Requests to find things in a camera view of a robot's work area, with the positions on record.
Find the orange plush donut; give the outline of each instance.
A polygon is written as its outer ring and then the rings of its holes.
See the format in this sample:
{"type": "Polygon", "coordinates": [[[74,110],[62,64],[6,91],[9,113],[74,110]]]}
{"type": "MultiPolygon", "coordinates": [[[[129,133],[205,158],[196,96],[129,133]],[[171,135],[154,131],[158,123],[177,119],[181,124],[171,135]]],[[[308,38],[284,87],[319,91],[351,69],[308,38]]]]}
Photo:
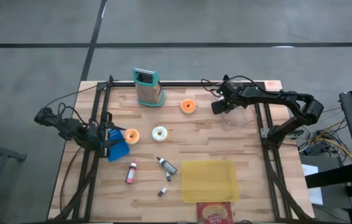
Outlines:
{"type": "Polygon", "coordinates": [[[140,139],[140,134],[136,129],[128,129],[125,131],[125,141],[128,144],[136,144],[140,139]]]}
{"type": "Polygon", "coordinates": [[[185,114],[190,114],[195,111],[195,102],[193,100],[186,99],[182,101],[180,107],[185,114]]]}

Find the yellow plastic tray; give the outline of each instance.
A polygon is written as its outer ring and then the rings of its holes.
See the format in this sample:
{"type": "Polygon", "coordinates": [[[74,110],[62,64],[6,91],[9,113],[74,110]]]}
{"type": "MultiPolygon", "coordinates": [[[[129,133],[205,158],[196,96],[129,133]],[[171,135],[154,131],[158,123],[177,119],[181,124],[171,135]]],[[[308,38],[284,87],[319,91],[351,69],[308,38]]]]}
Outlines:
{"type": "Polygon", "coordinates": [[[234,161],[183,162],[182,192],[186,203],[238,201],[234,161]]]}

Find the butcher block tabletop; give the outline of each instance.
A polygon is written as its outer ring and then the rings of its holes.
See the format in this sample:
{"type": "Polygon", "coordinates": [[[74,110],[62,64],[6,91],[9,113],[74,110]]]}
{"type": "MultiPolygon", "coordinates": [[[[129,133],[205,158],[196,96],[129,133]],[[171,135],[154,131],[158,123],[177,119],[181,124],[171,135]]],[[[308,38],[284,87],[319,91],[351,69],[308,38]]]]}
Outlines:
{"type": "MultiPolygon", "coordinates": [[[[280,81],[262,82],[267,90],[281,89],[280,81]]],[[[81,82],[80,90],[95,85],[97,82],[81,82]]],[[[234,222],[274,221],[253,105],[245,110],[237,108],[222,117],[213,114],[213,95],[202,87],[163,89],[166,91],[164,104],[153,108],[136,101],[135,87],[111,88],[108,111],[113,114],[114,124],[138,130],[140,140],[135,145],[129,145],[130,153],[117,161],[100,159],[90,221],[197,222],[196,204],[182,200],[182,162],[208,160],[235,161],[239,201],[231,202],[234,222]],[[192,114],[184,114],[180,109],[180,103],[185,99],[192,99],[197,104],[192,114]],[[156,126],[168,130],[165,141],[155,142],[152,139],[151,131],[156,126]],[[167,182],[165,171],[156,157],[168,160],[178,169],[171,176],[171,182],[167,182]],[[137,161],[136,176],[133,184],[127,184],[126,175],[134,159],[137,161]],[[158,192],[164,187],[167,192],[158,197],[158,192]]],[[[98,118],[103,95],[104,91],[100,98],[98,118]]],[[[94,97],[95,88],[77,96],[75,109],[85,121],[91,116],[94,97]]],[[[282,124],[289,118],[285,106],[270,105],[270,109],[274,124],[282,124]]],[[[67,141],[65,145],[48,218],[60,213],[60,188],[68,164],[78,148],[73,141],[67,141]]],[[[314,217],[297,148],[282,145],[279,151],[289,192],[303,210],[314,217]]],[[[82,158],[83,149],[76,156],[67,177],[63,207],[76,192],[82,158]]],[[[86,195],[87,190],[82,198],[81,214],[85,211],[86,195]]],[[[277,194],[277,198],[283,211],[280,194],[277,194]]]]}

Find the gray floor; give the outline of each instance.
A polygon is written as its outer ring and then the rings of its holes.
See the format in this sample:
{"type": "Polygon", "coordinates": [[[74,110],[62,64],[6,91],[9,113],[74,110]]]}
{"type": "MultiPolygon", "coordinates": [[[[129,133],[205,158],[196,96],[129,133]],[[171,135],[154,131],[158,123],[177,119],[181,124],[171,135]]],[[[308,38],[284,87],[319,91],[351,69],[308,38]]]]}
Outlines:
{"type": "MultiPolygon", "coordinates": [[[[0,43],[88,43],[99,5],[2,0],[0,43]]],[[[109,0],[98,42],[352,42],[352,0],[109,0]]],[[[33,118],[50,100],[78,89],[87,50],[0,49],[0,145],[28,153],[25,163],[6,167],[0,223],[45,220],[64,141],[33,118]]],[[[281,80],[284,89],[310,93],[326,109],[352,90],[352,47],[96,49],[88,80],[110,74],[131,80],[133,67],[157,70],[162,80],[220,79],[225,73],[281,80]]],[[[309,129],[342,119],[338,113],[309,129]]],[[[348,130],[340,136],[352,148],[348,130]]]]}

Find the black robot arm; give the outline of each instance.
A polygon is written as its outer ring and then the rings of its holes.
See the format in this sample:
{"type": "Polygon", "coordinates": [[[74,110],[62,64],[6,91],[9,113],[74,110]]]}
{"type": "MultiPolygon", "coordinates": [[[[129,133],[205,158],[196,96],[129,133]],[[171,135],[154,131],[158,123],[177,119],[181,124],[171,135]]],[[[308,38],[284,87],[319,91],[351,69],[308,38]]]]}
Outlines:
{"type": "Polygon", "coordinates": [[[223,83],[215,90],[220,96],[220,100],[212,103],[214,114],[222,112],[228,113],[235,107],[247,108],[255,103],[269,103],[285,105],[294,114],[282,125],[271,127],[265,138],[269,149],[278,149],[285,136],[302,125],[317,123],[324,106],[314,99],[312,95],[296,93],[294,91],[266,91],[258,86],[239,86],[231,84],[227,75],[223,78],[223,83]],[[305,103],[302,107],[298,101],[305,103]]]}

